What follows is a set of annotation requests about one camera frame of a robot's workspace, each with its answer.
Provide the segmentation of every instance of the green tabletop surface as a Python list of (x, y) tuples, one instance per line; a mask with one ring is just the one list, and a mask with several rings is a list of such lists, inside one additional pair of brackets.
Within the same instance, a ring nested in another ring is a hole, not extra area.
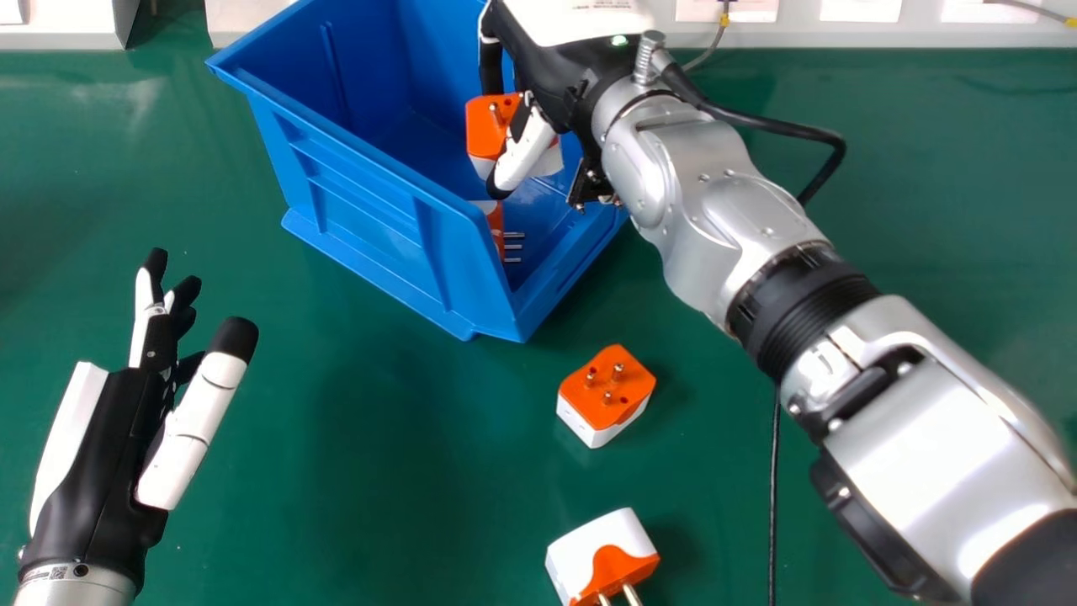
[[(773, 387), (668, 291), (626, 227), (527, 346), (461, 343), (279, 225), (241, 95), (204, 66), (190, 0), (127, 53), (0, 55), (0, 595), (76, 361), (125, 365), (137, 265), (205, 280), (262, 342), (201, 471), (151, 551), (143, 606), (547, 606), (546, 546), (631, 506), (662, 555), (647, 606), (766, 602)], [(811, 215), (1077, 441), (1077, 52), (719, 51), (715, 99), (837, 129)], [(798, 189), (825, 147), (751, 133)], [(646, 413), (588, 451), (558, 385), (623, 343), (658, 377)], [(786, 423), (779, 603), (901, 603), (808, 480)]]

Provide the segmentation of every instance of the robotic arm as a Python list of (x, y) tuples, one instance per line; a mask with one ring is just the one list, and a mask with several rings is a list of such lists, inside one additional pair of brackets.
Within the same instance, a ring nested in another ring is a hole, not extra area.
[[(893, 591), (1072, 603), (1077, 498), (1051, 428), (835, 251), (652, 24), (635, 0), (490, 0), (479, 34), (512, 56), (538, 115), (581, 139), (577, 184), (593, 186), (570, 203), (616, 195), (672, 291), (774, 381), (820, 449), (820, 496)], [(501, 50), (484, 48), (489, 88)]]
[[(128, 368), (79, 363), (38, 469), (15, 606), (126, 606), (247, 371), (257, 328), (229, 319), (206, 353), (179, 357), (201, 282), (163, 292), (168, 255), (136, 277)], [(176, 394), (187, 385), (173, 409)]]

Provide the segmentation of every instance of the blue bin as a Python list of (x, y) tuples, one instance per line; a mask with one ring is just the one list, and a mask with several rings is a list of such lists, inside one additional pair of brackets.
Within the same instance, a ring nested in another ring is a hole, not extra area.
[(481, 5), (304, 0), (208, 65), (250, 100), (284, 228), (461, 340), (522, 343), (625, 215), (569, 208), (581, 151), (563, 140), (568, 169), (506, 201), (506, 229), (527, 237), (522, 263), (502, 265), (468, 202), (486, 198), (464, 136)]

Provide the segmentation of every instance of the silver robotic arm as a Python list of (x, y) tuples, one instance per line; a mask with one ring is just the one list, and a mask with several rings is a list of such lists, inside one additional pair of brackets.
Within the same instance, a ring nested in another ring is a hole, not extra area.
[(884, 582), (935, 603), (1072, 603), (1075, 481), (1036, 410), (838, 255), (659, 32), (565, 41), (550, 32), (609, 14), (543, 3), (547, 23), (529, 4), (491, 0), (480, 32), (555, 129), (581, 138), (591, 180), (658, 249), (670, 288), (774, 381), (820, 449), (813, 484)]
[(128, 368), (75, 366), (38, 468), (15, 606), (135, 600), (146, 552), (160, 541), (254, 354), (257, 328), (229, 319), (205, 353), (179, 357), (201, 282), (192, 276), (163, 292), (167, 258), (155, 249), (138, 270)]

